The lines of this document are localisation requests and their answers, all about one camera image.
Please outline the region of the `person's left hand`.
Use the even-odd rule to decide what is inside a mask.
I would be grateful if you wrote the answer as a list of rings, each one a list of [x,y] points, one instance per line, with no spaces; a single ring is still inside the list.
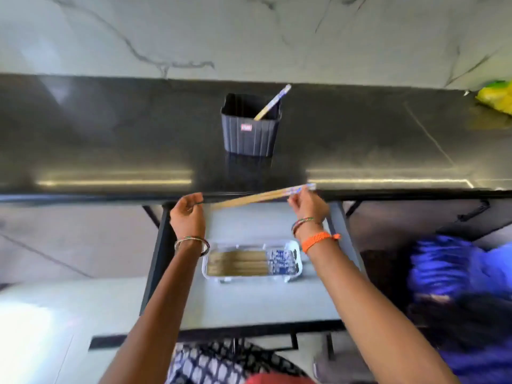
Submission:
[[[181,197],[170,211],[170,225],[177,239],[186,236],[205,238],[206,223],[203,204],[184,206]]]

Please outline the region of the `person's right hand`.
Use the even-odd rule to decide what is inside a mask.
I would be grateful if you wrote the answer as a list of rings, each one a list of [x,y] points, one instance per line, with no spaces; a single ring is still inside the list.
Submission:
[[[297,216],[296,222],[292,225],[293,235],[299,230],[299,227],[306,223],[315,223],[322,225],[323,221],[329,215],[328,204],[309,186],[303,185],[298,191],[292,193],[288,199],[288,204]]]

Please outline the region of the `wooden chopstick with blue end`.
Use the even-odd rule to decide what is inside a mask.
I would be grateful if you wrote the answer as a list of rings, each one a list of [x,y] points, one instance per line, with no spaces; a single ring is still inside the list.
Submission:
[[[220,210],[223,208],[245,206],[253,203],[260,203],[266,201],[273,201],[283,198],[288,198],[294,194],[300,193],[301,190],[306,187],[309,190],[316,190],[316,183],[308,183],[305,185],[287,187],[279,190],[269,191],[265,193],[258,193],[254,195],[247,195],[240,198],[226,200],[222,202],[215,202],[208,204],[212,210]]]
[[[287,93],[291,90],[292,85],[287,84],[273,99],[271,99],[268,104],[266,104],[259,113],[254,117],[255,121],[262,120],[280,101],[281,99],[287,95]]]

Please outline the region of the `person's left forearm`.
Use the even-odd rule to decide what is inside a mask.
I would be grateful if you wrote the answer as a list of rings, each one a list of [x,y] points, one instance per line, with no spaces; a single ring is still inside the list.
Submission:
[[[164,384],[201,244],[183,243],[98,384]]]

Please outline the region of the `person's right forearm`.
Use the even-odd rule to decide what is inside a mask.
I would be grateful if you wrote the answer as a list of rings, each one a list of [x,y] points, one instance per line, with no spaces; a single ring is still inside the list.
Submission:
[[[296,238],[301,243],[323,231],[307,223]],[[307,256],[378,384],[460,384],[421,332],[347,258],[337,241],[325,239]]]

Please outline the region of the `multicoloured bangle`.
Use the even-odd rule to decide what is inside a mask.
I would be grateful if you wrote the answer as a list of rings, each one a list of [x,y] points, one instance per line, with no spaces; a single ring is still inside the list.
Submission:
[[[301,218],[301,219],[298,219],[297,221],[295,221],[294,224],[292,225],[292,227],[291,227],[292,235],[294,237],[296,237],[297,236],[297,231],[299,230],[299,228],[301,226],[303,226],[304,224],[307,224],[307,223],[313,223],[313,224],[321,226],[321,227],[323,226],[323,223],[319,222],[314,217]]]
[[[194,241],[194,242],[198,242],[201,244],[201,255],[200,255],[201,257],[207,255],[210,252],[209,242],[204,238],[196,237],[196,236],[186,236],[186,237],[176,240],[176,242],[174,244],[175,252],[178,251],[178,249],[180,248],[180,246],[183,243],[188,242],[188,241],[191,241],[191,242]]]

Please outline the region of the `orange braided wristband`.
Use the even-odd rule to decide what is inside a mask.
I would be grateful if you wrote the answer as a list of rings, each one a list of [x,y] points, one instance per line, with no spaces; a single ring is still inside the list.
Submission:
[[[303,242],[301,242],[302,251],[307,254],[314,245],[318,244],[319,242],[325,239],[338,241],[341,239],[341,235],[338,233],[330,234],[326,231],[314,234],[309,238],[306,238]]]

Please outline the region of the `clear plastic tray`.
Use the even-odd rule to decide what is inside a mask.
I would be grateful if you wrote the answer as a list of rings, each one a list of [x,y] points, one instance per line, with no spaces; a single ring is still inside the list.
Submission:
[[[289,283],[303,273],[301,249],[293,239],[214,243],[202,258],[202,275],[220,284],[252,281]]]

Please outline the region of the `pile of wooden chopsticks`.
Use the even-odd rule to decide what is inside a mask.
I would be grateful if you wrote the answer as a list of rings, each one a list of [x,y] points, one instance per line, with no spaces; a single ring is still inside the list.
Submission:
[[[209,277],[293,276],[298,272],[294,253],[279,249],[211,252],[205,271]]]

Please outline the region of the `black ribbed utensil holder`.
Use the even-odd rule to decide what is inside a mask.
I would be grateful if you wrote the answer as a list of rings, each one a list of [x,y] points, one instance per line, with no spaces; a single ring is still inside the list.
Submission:
[[[225,151],[251,157],[272,157],[282,117],[278,102],[261,120],[255,117],[270,97],[228,93],[221,108]]]

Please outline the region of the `black and white patterned garment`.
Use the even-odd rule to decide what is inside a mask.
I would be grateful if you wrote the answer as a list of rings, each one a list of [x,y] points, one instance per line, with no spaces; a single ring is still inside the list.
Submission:
[[[165,384],[317,384],[274,351],[248,341],[179,343]]]

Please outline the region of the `yellow green plastic bag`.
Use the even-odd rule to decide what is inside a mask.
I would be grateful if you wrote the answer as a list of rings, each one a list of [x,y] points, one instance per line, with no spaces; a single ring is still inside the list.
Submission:
[[[478,91],[476,100],[489,108],[512,116],[512,80],[488,84]]]

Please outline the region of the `grey table with black frame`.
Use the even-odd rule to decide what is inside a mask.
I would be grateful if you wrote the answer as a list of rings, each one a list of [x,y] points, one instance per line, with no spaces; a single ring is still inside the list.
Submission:
[[[355,265],[366,273],[362,259],[352,245],[347,219],[341,202],[330,203],[331,217],[324,226],[329,232],[342,235],[340,246]],[[152,297],[163,273],[174,257],[175,232],[170,226],[170,205],[163,206],[155,250],[142,298],[140,315]],[[259,234],[286,233],[293,213],[284,203],[267,203],[240,209],[207,212],[209,239],[213,233],[238,233],[243,237],[242,217],[254,217],[262,226]],[[183,315],[178,342],[209,342],[226,338],[260,338],[290,336],[289,348],[297,349],[297,335],[308,333],[336,333],[345,326],[321,284],[312,265],[306,262],[305,271],[298,280],[290,282],[261,279],[248,282],[215,282],[202,276],[202,263],[195,270],[187,308]],[[127,334],[93,336],[88,352],[117,351]]]

